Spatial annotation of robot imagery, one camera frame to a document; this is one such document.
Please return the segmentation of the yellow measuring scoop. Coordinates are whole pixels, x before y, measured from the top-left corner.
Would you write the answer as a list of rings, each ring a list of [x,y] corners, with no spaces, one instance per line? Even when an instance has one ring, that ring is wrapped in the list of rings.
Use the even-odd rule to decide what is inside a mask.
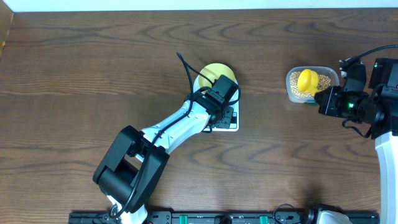
[[[310,93],[312,96],[315,96],[315,94],[319,92],[319,90],[317,90],[318,81],[317,72],[305,69],[300,73],[298,78],[298,91],[302,93]]]

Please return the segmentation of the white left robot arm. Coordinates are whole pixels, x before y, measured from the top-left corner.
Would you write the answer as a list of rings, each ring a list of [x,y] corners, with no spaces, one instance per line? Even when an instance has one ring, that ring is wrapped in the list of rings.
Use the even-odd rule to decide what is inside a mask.
[[[143,223],[145,204],[156,188],[170,153],[198,133],[223,128],[234,118],[238,99],[200,91],[163,121],[140,131],[123,128],[93,174],[113,204],[109,217],[121,223]]]

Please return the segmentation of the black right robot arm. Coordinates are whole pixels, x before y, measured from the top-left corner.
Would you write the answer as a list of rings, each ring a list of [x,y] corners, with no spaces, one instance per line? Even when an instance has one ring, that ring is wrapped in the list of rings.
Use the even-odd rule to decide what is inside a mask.
[[[318,112],[348,122],[366,123],[364,138],[375,141],[381,174],[381,223],[397,223],[397,60],[377,58],[371,78],[358,58],[340,61],[343,86],[315,94]]]

